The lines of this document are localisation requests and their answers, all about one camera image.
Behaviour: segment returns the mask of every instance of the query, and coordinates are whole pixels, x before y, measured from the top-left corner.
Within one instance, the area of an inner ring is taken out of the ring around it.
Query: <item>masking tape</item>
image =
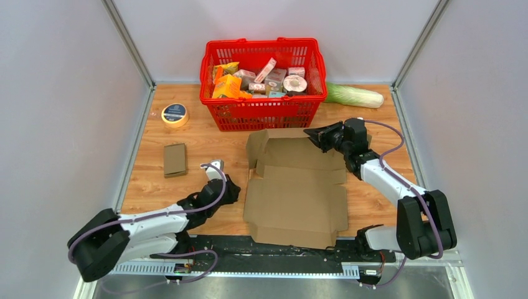
[[[182,104],[170,104],[163,109],[161,119],[171,128],[179,128],[189,120],[187,108]]]

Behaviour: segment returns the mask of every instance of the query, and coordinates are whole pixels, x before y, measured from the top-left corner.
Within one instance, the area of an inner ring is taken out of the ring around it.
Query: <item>grocery item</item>
[[[189,114],[182,104],[170,104],[161,112],[161,119],[168,127],[179,128],[187,123]]]
[[[383,104],[383,95],[370,90],[326,82],[328,96],[325,102],[340,103],[367,108],[379,108]]]
[[[283,69],[273,69],[264,79],[264,84],[266,85],[266,94],[269,95],[270,92],[282,92],[282,81],[286,76],[286,70]]]
[[[227,75],[227,74],[233,75],[235,72],[238,71],[238,63],[239,62],[229,62],[228,64],[215,65],[213,67],[213,78],[216,76],[218,67],[222,67],[224,69],[224,75]]]
[[[213,76],[213,82],[216,84],[218,79],[222,78],[223,76],[227,75],[226,71],[224,71],[224,68],[221,66],[218,66],[216,69],[216,74]]]
[[[257,77],[255,73],[248,70],[238,70],[233,76],[242,79],[242,84],[240,85],[241,90],[248,90],[249,83],[253,83]]]
[[[308,83],[303,77],[290,75],[284,78],[284,89],[286,92],[303,92],[308,87]]]
[[[264,68],[258,73],[258,76],[255,78],[255,83],[262,83],[264,81],[264,78],[273,70],[275,65],[277,64],[277,60],[270,58],[270,61],[264,66]]]
[[[238,98],[242,79],[227,74],[217,80],[213,98]]]
[[[303,77],[304,78],[305,73],[306,73],[306,71],[305,71],[304,67],[289,67],[288,68],[288,76],[297,75],[299,77]]]
[[[281,98],[284,97],[286,94],[283,92],[270,92],[268,98]]]
[[[255,93],[260,93],[261,95],[266,94],[266,85],[262,83],[249,83],[249,91]]]
[[[243,90],[238,94],[239,98],[251,98],[252,96],[253,95],[251,93],[245,92]]]
[[[306,95],[306,92],[286,92],[286,95],[289,97],[294,97],[296,95]]]

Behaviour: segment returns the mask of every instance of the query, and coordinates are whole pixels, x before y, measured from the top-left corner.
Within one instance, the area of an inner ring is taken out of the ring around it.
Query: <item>cable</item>
[[[171,283],[176,283],[176,284],[180,284],[180,283],[190,283],[190,282],[195,282],[197,280],[200,280],[202,278],[204,278],[205,276],[207,276],[213,269],[214,267],[216,267],[217,263],[218,263],[218,254],[216,252],[214,252],[213,250],[209,250],[209,249],[206,249],[206,250],[198,250],[198,251],[194,251],[194,252],[189,252],[188,254],[158,254],[160,256],[163,256],[163,257],[168,257],[170,259],[178,259],[180,257],[188,257],[188,256],[191,256],[191,255],[197,255],[197,254],[212,254],[214,255],[214,261],[213,261],[213,264],[211,265],[211,267],[209,267],[209,269],[207,269],[206,271],[204,271],[204,273],[196,276],[196,277],[192,277],[190,279],[186,279],[186,280],[179,280],[179,279],[176,279],[176,280],[168,280],[168,282],[171,282]],[[122,296],[122,295],[130,295],[130,294],[134,294],[134,293],[138,293],[138,292],[141,292],[141,291],[145,291],[145,290],[148,290],[150,288],[154,288],[154,287],[158,287],[160,285],[166,285],[167,284],[167,280],[164,280],[162,282],[156,282],[156,283],[153,283],[151,285],[148,285],[146,287],[143,287],[143,288],[137,288],[135,290],[132,290],[132,291],[122,291],[122,292],[117,292],[117,291],[113,291],[113,290],[109,290],[106,288],[105,286],[105,280],[107,278],[103,278],[100,282],[100,286],[101,286],[101,289],[103,289],[105,292],[109,293],[109,294],[112,294],[112,295],[119,295],[119,296]]]
[[[180,257],[188,257],[190,255],[196,255],[196,254],[212,254],[214,255],[214,261],[213,261],[213,264],[211,265],[211,267],[209,267],[209,269],[207,269],[206,271],[204,271],[204,273],[196,276],[196,277],[193,277],[191,279],[187,279],[187,280],[181,280],[179,283],[189,283],[189,282],[195,282],[196,280],[200,280],[202,278],[204,278],[205,276],[207,276],[211,271],[213,271],[214,267],[216,267],[216,264],[218,263],[218,254],[213,251],[213,250],[210,250],[210,249],[205,249],[205,250],[198,250],[198,251],[193,251],[193,252],[189,252],[188,254],[159,254],[160,256],[162,257],[168,257],[170,259],[178,259]]]
[[[380,161],[380,165],[382,167],[383,170],[385,170],[391,177],[393,177],[394,179],[396,179],[398,182],[400,182],[402,185],[404,185],[407,189],[411,190],[411,192],[413,192],[417,197],[418,197],[418,200],[420,201],[420,204],[422,205],[423,207],[423,211],[425,212],[425,215],[427,216],[427,218],[429,219],[429,223],[431,224],[431,228],[433,229],[433,235],[435,235],[435,239],[436,239],[436,244],[438,246],[438,254],[437,255],[429,255],[430,258],[432,259],[441,259],[443,254],[444,254],[444,248],[442,246],[442,242],[441,242],[441,239],[440,239],[440,234],[438,233],[438,229],[436,228],[436,224],[435,224],[435,221],[433,219],[433,216],[431,216],[431,212],[429,211],[429,207],[427,206],[427,203],[425,202],[425,200],[423,199],[422,195],[414,188],[412,187],[408,182],[406,182],[404,179],[400,178],[400,176],[398,174],[396,174],[395,172],[393,172],[392,170],[390,170],[390,168],[387,168],[385,166],[385,163],[384,163],[384,158],[386,155],[394,152],[394,151],[397,151],[398,149],[400,149],[403,144],[405,144],[405,138],[403,137],[403,134],[398,131],[398,129],[394,128],[393,126],[390,126],[386,123],[381,123],[379,121],[375,121],[375,120],[364,120],[366,123],[373,123],[375,125],[380,125],[380,126],[384,126],[386,128],[389,128],[391,129],[392,131],[396,132],[396,134],[398,134],[398,136],[400,137],[400,144],[397,145],[396,147],[382,153],[379,157],[379,161]],[[381,284],[378,284],[378,285],[367,285],[365,284],[367,287],[371,287],[371,288],[382,288],[382,287],[386,287],[388,285],[390,285],[391,283],[393,283],[396,278],[398,278],[400,276],[400,274],[402,273],[402,270],[403,270],[403,266],[405,266],[405,262],[407,261],[407,257],[404,257],[403,260],[402,260],[402,264],[400,265],[400,268],[398,268],[398,270],[396,271],[396,274],[394,274],[394,276],[388,281],[388,282],[385,282],[385,283],[381,283]]]
[[[222,170],[220,170],[219,168],[217,168],[216,166],[214,166],[212,164],[209,164],[209,163],[201,164],[200,167],[201,168],[211,167],[212,169],[216,170],[220,174],[220,177],[222,178],[222,182],[223,182],[222,183],[222,190],[220,191],[220,195],[218,196],[217,199],[215,199],[215,201],[211,202],[210,204],[208,204],[208,205],[206,205],[204,207],[200,207],[198,209],[191,209],[191,210],[172,211],[172,212],[169,213],[169,215],[183,214],[183,213],[191,214],[191,213],[196,213],[196,212],[201,212],[201,211],[207,210],[208,208],[216,205],[222,199],[222,197],[224,196],[225,189],[226,189],[226,186],[227,186],[227,178],[225,177],[224,172]],[[160,217],[160,216],[167,216],[167,213],[166,212],[160,212],[160,213],[156,213],[156,214],[151,214],[151,215],[138,217],[138,218],[135,218],[135,219],[116,220],[116,221],[111,221],[109,223],[105,223],[105,224],[99,225],[98,227],[94,227],[94,228],[88,230],[87,232],[85,232],[84,234],[80,235],[79,238],[75,239],[75,241],[70,246],[70,249],[68,250],[68,259],[69,259],[69,261],[71,263],[75,263],[75,260],[73,259],[73,251],[75,250],[76,246],[82,240],[86,239],[88,236],[92,235],[93,233],[98,232],[99,230],[106,229],[107,227],[110,227],[110,226],[113,226],[113,225],[117,225],[117,224],[126,224],[126,223],[132,223],[132,222],[135,223],[135,222],[145,221],[145,220],[152,219],[152,218],[155,218],[155,217]]]

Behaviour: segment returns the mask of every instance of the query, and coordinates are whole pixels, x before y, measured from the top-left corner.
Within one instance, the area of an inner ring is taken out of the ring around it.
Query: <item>roll of tape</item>
[[[179,128],[189,120],[189,113],[182,104],[170,104],[163,109],[161,119],[171,128]]]
[[[283,85],[287,92],[303,92],[308,87],[306,80],[297,75],[290,75],[284,78]]]

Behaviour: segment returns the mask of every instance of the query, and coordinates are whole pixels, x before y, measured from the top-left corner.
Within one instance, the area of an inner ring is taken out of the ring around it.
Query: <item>yellow package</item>
[[[227,74],[217,80],[213,98],[238,98],[242,79]]]
[[[238,71],[238,61],[237,62],[229,62],[228,64],[220,64],[215,65],[213,67],[213,78],[216,76],[217,68],[222,67],[224,69],[224,75],[231,74],[233,75]]]
[[[239,94],[238,94],[238,97],[239,98],[252,98],[253,95],[251,93],[248,93],[248,92],[245,92],[245,91],[241,91]]]

